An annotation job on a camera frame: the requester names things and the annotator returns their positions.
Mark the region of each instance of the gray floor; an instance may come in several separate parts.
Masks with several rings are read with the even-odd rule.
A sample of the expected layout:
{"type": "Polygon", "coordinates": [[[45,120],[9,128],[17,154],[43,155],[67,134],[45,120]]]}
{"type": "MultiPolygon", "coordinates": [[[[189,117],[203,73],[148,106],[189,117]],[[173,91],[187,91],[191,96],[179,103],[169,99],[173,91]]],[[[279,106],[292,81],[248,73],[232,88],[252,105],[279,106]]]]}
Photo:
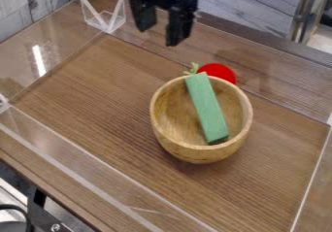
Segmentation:
{"type": "MultiPolygon", "coordinates": [[[[0,203],[20,205],[25,209],[25,197],[33,193],[35,186],[24,180],[16,172],[0,162],[0,203]]],[[[45,210],[75,232],[93,232],[93,230],[49,198],[45,210]]],[[[5,220],[24,220],[16,212],[1,212],[0,222],[5,220]]]]}

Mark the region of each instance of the green block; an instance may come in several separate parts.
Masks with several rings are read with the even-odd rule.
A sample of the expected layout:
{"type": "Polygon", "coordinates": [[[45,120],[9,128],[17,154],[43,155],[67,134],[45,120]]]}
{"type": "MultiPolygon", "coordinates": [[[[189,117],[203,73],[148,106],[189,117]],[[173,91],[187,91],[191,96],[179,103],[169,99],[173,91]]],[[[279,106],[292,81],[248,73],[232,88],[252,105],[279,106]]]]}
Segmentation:
{"type": "Polygon", "coordinates": [[[185,84],[197,111],[207,142],[209,145],[217,144],[228,139],[229,132],[207,73],[204,72],[188,77],[185,84]]]}

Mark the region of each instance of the wooden table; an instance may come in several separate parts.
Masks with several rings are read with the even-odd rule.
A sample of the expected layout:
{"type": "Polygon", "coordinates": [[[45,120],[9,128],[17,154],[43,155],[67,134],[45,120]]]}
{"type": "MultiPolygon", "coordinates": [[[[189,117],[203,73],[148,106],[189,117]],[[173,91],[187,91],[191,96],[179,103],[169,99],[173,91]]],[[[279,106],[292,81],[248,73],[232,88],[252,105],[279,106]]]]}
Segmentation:
{"type": "MultiPolygon", "coordinates": [[[[116,3],[89,1],[99,10],[116,3]]],[[[329,131],[332,70],[203,24],[179,47],[165,48],[167,17],[159,15],[159,25],[140,33],[128,13],[127,24],[109,36],[84,24],[73,1],[1,46],[0,60],[12,67],[1,92],[16,96],[11,103],[29,116],[15,111],[0,116],[3,124],[15,116],[19,125],[9,126],[13,133],[0,130],[1,160],[101,231],[147,231],[132,212],[164,231],[287,231],[329,131]],[[47,67],[61,62],[43,78],[28,61],[36,45],[47,67]],[[155,91],[191,61],[228,64],[255,109],[240,151],[200,166],[165,153],[148,113],[155,91]],[[113,168],[125,174],[123,182],[113,168]],[[160,210],[153,210],[156,195],[143,190],[167,200],[160,210]],[[128,203],[123,210],[117,199],[128,203]]]]}

